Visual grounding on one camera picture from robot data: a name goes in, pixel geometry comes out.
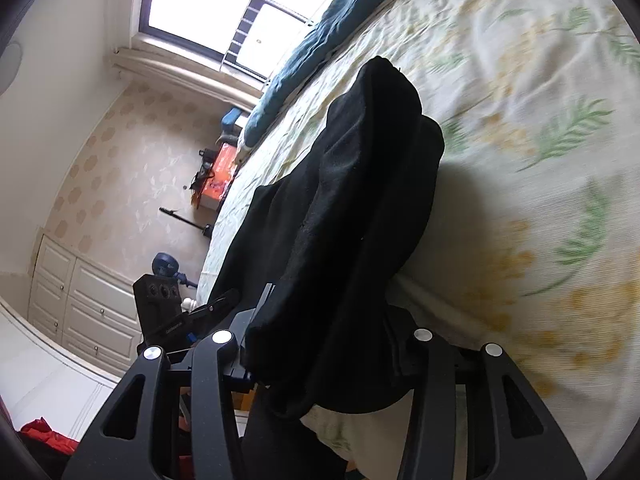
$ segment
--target dark blue fan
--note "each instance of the dark blue fan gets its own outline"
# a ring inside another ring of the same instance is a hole
[[[164,278],[177,278],[178,283],[198,288],[197,283],[190,282],[184,272],[178,272],[180,264],[173,256],[167,253],[158,253],[151,263],[151,269],[156,276]]]

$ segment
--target window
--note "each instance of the window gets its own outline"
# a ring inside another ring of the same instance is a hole
[[[331,0],[142,0],[140,31],[267,81]]]

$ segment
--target blue quilt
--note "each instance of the blue quilt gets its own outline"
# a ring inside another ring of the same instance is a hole
[[[309,76],[384,0],[333,0],[320,22],[306,35],[249,116],[244,143],[251,149],[264,137],[280,108]]]

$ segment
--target drawer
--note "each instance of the drawer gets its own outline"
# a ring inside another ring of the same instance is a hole
[[[36,272],[53,283],[59,290],[68,290],[74,272],[76,257],[47,237],[42,238]]]
[[[82,301],[104,317],[140,331],[133,287],[78,260],[69,296]]]
[[[99,312],[72,297],[66,304],[64,333],[78,340],[87,338],[94,343],[92,348],[97,345],[125,364],[136,354],[140,341],[140,332],[102,319]]]
[[[118,377],[122,377],[130,366],[129,364],[124,364],[119,359],[114,359],[108,351],[102,350],[96,343],[85,337],[76,338],[63,333],[62,343],[60,343],[60,345],[62,348],[69,350],[88,363]]]
[[[59,344],[62,340],[61,323],[36,305],[29,307],[28,321],[52,341]]]
[[[65,318],[66,292],[60,290],[60,286],[51,283],[47,278],[36,272],[31,282],[31,295],[29,308],[35,305],[62,321]]]

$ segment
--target bed sheet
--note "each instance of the bed sheet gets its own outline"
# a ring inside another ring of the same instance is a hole
[[[407,76],[446,141],[430,222],[389,297],[453,343],[503,345],[596,478],[640,414],[640,47],[611,0],[383,6],[239,172],[198,300],[255,187],[305,156],[373,56]],[[371,480],[388,478],[367,467],[353,418],[316,407],[304,422]]]

